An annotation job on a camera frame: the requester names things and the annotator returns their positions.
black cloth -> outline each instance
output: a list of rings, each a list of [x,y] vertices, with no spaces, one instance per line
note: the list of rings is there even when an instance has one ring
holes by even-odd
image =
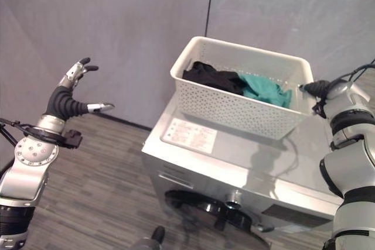
[[[237,73],[217,71],[200,61],[194,62],[191,70],[184,70],[182,78],[238,95],[243,95],[243,88],[247,85]]]

sticker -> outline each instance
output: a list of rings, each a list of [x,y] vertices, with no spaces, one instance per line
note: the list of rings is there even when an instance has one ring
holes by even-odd
[[[281,228],[276,228],[278,231],[286,232],[287,234],[295,234],[297,232],[310,231],[311,228],[303,225],[286,225]]]
[[[163,141],[199,152],[212,153],[216,134],[217,130],[174,118],[163,136]]]

floor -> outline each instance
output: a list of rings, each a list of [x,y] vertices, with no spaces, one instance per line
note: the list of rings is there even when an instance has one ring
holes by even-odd
[[[374,77],[368,71],[359,83],[373,97]],[[68,127],[84,139],[79,149],[61,149],[24,249],[128,249],[157,225],[167,230],[164,249],[259,249],[221,243],[211,230],[187,234],[177,217],[161,211],[140,157],[148,131],[95,115]],[[272,249],[321,249],[328,238],[318,231],[287,235],[273,240]]]

white plastic basket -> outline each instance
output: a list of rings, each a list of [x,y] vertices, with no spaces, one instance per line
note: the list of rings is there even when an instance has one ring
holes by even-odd
[[[292,90],[290,109],[182,79],[195,61],[216,70],[268,77]],[[194,37],[171,69],[176,81],[179,109],[231,128],[271,139],[281,139],[312,113],[315,100],[298,90],[313,82],[309,63],[301,58],[206,37]]]

gray wall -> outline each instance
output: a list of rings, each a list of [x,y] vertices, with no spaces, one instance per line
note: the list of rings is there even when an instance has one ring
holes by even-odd
[[[153,126],[174,91],[169,69],[204,34],[208,1],[0,0],[1,117],[35,123],[62,75],[90,56],[101,69],[75,98]],[[13,155],[2,139],[0,155],[0,167]]]
[[[375,0],[212,0],[208,36],[303,57],[332,79],[375,57]]]

